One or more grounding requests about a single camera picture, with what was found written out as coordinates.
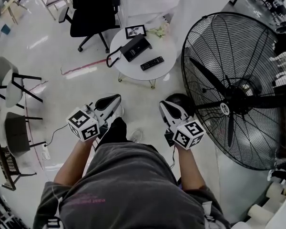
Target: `hand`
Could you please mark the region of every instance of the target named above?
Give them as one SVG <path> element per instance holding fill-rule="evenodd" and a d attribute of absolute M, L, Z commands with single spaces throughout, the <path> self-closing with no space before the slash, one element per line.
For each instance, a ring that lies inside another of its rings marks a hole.
<path fill-rule="evenodd" d="M 93 138 L 89 139 L 89 140 L 84 141 L 84 142 L 79 140 L 79 142 L 81 143 L 82 146 L 91 148 L 93 145 L 93 142 L 95 141 L 96 138 L 97 138 L 97 135 L 94 136 Z"/>
<path fill-rule="evenodd" d="M 186 150 L 182 146 L 180 146 L 178 143 L 175 142 L 175 147 L 177 148 L 178 152 L 188 152 L 191 151 L 190 149 Z"/>

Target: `t-shirt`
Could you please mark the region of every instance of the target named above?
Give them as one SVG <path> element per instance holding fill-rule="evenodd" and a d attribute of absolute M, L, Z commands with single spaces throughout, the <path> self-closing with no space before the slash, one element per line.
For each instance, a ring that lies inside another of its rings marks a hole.
<path fill-rule="evenodd" d="M 57 207 L 67 229 L 204 229 L 207 201 L 212 201 L 210 216 L 230 228 L 212 192 L 181 190 L 165 159 L 150 146 L 103 144 L 74 186 L 45 184 L 33 229 L 41 229 Z"/>

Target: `white box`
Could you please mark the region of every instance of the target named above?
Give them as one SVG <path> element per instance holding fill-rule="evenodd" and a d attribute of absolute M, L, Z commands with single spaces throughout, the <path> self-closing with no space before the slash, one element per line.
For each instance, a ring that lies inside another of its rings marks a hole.
<path fill-rule="evenodd" d="M 205 129 L 198 120 L 177 126 L 173 140 L 184 149 L 190 149 L 198 144 L 205 134 Z"/>
<path fill-rule="evenodd" d="M 80 108 L 76 108 L 66 121 L 71 132 L 83 142 L 100 133 L 98 121 Z"/>

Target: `remote control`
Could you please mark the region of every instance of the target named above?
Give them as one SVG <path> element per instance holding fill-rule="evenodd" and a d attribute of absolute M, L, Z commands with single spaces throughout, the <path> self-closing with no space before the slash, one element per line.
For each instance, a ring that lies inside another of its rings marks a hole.
<path fill-rule="evenodd" d="M 141 64 L 141 69 L 143 71 L 146 71 L 147 69 L 159 64 L 159 63 L 162 63 L 164 62 L 164 59 L 162 58 L 162 56 L 158 57 L 158 58 L 155 58 L 153 60 L 150 60 L 144 64 Z"/>

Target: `white shoe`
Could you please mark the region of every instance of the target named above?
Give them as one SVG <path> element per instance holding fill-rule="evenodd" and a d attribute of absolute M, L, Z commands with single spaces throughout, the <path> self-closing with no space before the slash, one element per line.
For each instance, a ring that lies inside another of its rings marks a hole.
<path fill-rule="evenodd" d="M 124 115 L 124 108 L 122 104 L 120 104 L 113 114 L 113 119 L 115 120 L 116 118 L 119 118 L 119 117 L 122 118 L 123 115 Z"/>
<path fill-rule="evenodd" d="M 134 143 L 139 143 L 142 140 L 142 136 L 143 136 L 143 131 L 140 128 L 135 129 L 131 137 L 129 138 L 129 141 L 132 141 Z"/>

